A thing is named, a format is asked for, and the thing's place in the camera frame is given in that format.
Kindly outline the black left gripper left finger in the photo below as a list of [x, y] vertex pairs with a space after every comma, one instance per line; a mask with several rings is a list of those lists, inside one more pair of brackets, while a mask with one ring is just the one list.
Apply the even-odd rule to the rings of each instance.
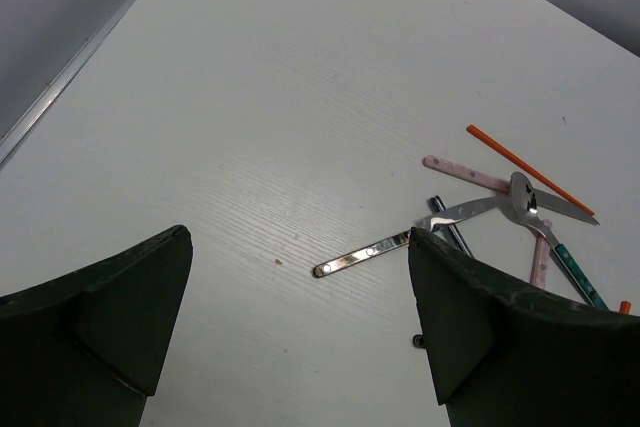
[[137, 426], [155, 395], [193, 258], [173, 226], [1, 299], [4, 426]]

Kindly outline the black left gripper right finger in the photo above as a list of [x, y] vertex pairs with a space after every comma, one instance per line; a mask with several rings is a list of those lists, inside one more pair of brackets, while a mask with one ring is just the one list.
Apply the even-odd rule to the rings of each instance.
[[635, 426], [639, 320], [534, 287], [412, 230], [437, 402], [454, 426]]

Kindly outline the pink-handled steel spoon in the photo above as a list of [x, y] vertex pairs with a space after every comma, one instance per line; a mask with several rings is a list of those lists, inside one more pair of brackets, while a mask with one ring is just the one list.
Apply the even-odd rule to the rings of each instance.
[[545, 289], [551, 248], [542, 234], [537, 232], [536, 235], [536, 244], [529, 283], [539, 289]]

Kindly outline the dark-handled steel knife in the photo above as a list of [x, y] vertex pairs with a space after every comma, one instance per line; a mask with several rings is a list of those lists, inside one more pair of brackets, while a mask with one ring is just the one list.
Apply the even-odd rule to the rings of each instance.
[[[509, 199], [506, 196], [485, 197], [466, 201], [437, 211], [430, 216], [417, 221], [415, 227], [422, 228], [429, 232], [437, 232], [444, 227], [456, 225], [484, 214], [494, 208], [506, 206], [508, 203]], [[406, 230], [332, 260], [320, 263], [312, 269], [312, 275], [315, 278], [323, 278], [369, 259], [391, 252], [407, 245], [410, 235], [411, 230]]]

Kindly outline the green-handled steel spoon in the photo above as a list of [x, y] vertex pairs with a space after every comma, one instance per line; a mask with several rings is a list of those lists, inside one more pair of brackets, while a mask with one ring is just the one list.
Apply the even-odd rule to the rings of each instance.
[[569, 250], [552, 232], [552, 228], [545, 225], [538, 216], [537, 197], [528, 178], [514, 172], [510, 177], [509, 203], [514, 213], [516, 223], [540, 234], [549, 244], [559, 266], [570, 278], [582, 298], [591, 306], [608, 310], [603, 298], [572, 257]]

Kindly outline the pink-handled steel knife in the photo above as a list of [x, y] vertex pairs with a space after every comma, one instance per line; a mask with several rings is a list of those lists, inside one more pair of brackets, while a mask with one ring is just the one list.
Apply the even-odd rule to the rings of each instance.
[[[441, 172], [451, 177], [458, 178], [498, 193], [509, 193], [509, 182], [507, 180], [492, 177], [469, 167], [432, 155], [424, 157], [422, 163], [426, 168]], [[533, 191], [535, 192], [537, 203], [540, 207], [591, 225], [599, 225], [599, 222], [592, 214], [588, 214], [585, 210], [570, 203], [569, 201], [539, 189], [533, 189]]]

